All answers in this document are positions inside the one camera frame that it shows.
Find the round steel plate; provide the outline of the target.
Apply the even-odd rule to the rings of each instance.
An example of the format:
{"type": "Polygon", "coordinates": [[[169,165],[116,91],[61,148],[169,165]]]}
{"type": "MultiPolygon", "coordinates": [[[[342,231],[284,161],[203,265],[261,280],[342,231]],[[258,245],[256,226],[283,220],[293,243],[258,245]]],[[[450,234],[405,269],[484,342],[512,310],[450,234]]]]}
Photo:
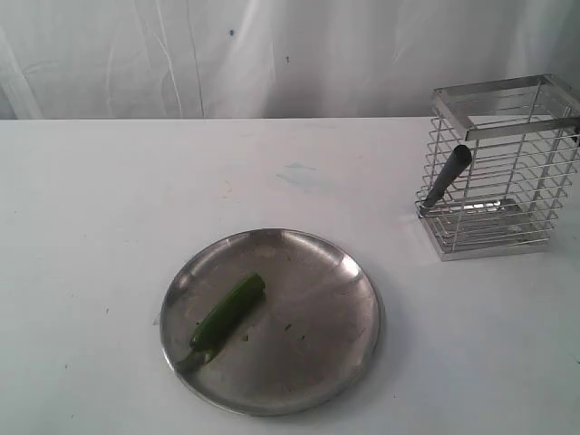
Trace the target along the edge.
{"type": "Polygon", "coordinates": [[[303,231],[260,228],[222,238],[176,274],[159,312],[164,357],[199,398],[260,417],[306,411],[350,387],[370,365],[382,300],[359,264],[303,231]],[[193,352],[199,323],[254,273],[265,295],[219,344],[193,352]]]}

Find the black kitchen knife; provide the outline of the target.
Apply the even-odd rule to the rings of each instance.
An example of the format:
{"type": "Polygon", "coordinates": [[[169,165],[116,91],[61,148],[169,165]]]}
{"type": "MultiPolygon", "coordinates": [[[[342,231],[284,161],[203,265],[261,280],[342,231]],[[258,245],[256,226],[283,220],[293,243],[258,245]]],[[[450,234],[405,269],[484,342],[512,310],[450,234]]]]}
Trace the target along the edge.
{"type": "Polygon", "coordinates": [[[450,153],[427,197],[420,206],[420,215],[425,216],[444,196],[447,188],[472,163],[472,154],[466,145],[458,145],[450,153]]]}

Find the white backdrop curtain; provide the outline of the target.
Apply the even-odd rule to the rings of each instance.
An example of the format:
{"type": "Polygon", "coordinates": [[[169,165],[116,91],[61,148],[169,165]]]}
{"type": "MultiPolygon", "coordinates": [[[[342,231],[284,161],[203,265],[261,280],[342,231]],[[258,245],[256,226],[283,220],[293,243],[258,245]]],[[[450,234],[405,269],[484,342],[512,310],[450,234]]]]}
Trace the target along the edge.
{"type": "Polygon", "coordinates": [[[576,1],[4,1],[1,116],[423,116],[439,87],[579,83],[576,1]]]}

